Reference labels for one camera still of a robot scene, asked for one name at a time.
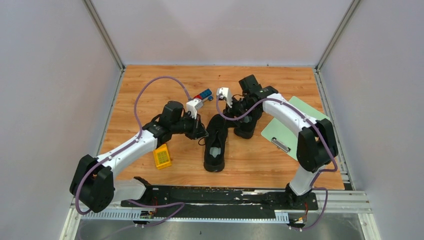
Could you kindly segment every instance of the wooden tabletop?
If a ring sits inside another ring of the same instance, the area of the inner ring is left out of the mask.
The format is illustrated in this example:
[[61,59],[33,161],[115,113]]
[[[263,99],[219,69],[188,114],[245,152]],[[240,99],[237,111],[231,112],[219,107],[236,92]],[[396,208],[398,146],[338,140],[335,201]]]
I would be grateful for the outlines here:
[[[130,65],[125,71],[101,152],[116,148],[139,131],[134,118],[134,102],[140,90],[151,79],[173,76],[185,85],[192,97],[208,88],[215,93],[219,87],[229,87],[235,95],[242,91],[239,80],[250,74],[254,74],[263,87],[273,86],[287,100],[297,96],[323,111],[313,71],[308,67]],[[170,100],[185,106],[187,97],[173,80],[161,79],[152,83],[137,105],[141,122],[146,124],[160,114]],[[220,106],[223,109],[225,103],[221,101]],[[207,126],[211,117],[217,114],[215,101],[206,101],[199,114]],[[261,136],[262,130],[272,119],[272,116],[264,113],[251,139],[236,136],[233,128],[228,130],[225,168],[222,172],[206,171],[203,167],[204,146],[181,134],[173,135],[166,143],[172,166],[158,170],[153,153],[148,153],[127,167],[117,179],[139,176],[155,185],[285,188],[294,177],[299,163]],[[315,185],[344,189],[339,172],[323,173]]]

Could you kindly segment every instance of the wood grain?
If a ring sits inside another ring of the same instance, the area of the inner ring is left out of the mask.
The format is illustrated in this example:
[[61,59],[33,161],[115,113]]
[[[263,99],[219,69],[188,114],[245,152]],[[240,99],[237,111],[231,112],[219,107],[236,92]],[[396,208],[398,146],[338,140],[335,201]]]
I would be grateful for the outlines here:
[[[138,132],[134,102],[139,91],[151,79],[173,76],[184,83],[191,96],[207,88],[215,92],[219,87],[229,87],[233,94],[240,94],[238,81],[250,74],[254,74],[263,87],[271,85],[276,88],[287,100],[297,96],[312,107],[323,110],[313,71],[307,67],[130,65],[125,71],[102,153],[116,148]],[[161,79],[151,84],[137,105],[141,122],[145,124],[160,114],[169,100],[179,101],[184,106],[187,102],[184,91],[176,82]],[[199,113],[207,126],[211,117],[217,114],[215,101],[205,102]],[[204,169],[205,149],[198,145],[198,141],[174,135],[167,143],[172,166],[158,170],[153,154],[149,153],[127,167],[117,179],[140,176],[157,185],[284,188],[294,177],[299,164],[261,136],[272,119],[272,116],[263,114],[254,136],[249,140],[234,135],[233,129],[229,129],[222,172],[211,173]],[[322,174],[315,185],[344,189],[339,172]]]

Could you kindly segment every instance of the yellow object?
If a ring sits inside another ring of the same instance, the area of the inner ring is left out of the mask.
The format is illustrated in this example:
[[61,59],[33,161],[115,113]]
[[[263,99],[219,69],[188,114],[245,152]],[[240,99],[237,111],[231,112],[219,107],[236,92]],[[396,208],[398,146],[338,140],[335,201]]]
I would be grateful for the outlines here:
[[159,148],[153,150],[154,163],[157,169],[163,169],[172,165],[170,153],[166,144],[163,144]]

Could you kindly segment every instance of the black shoe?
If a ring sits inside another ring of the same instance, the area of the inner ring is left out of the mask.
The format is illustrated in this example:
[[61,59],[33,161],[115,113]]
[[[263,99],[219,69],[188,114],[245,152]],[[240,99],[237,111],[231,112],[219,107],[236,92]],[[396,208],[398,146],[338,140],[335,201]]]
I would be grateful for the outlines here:
[[206,131],[209,136],[204,139],[204,169],[208,172],[221,172],[225,167],[225,142],[228,136],[226,120],[216,114],[209,121]]
[[262,110],[257,108],[251,111],[248,117],[250,117],[249,122],[241,123],[240,126],[234,128],[234,134],[244,139],[250,139],[253,137],[256,123],[262,117]]

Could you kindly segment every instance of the wall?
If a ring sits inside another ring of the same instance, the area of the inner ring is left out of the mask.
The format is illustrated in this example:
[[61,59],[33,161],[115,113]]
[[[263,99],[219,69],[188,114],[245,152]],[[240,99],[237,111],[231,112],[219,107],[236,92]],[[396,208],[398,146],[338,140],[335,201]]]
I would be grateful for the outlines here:
[[422,239],[424,1],[364,0],[322,69],[384,240]]
[[0,1],[0,239],[58,239],[119,70],[81,0]]
[[127,65],[315,65],[350,2],[93,0]]

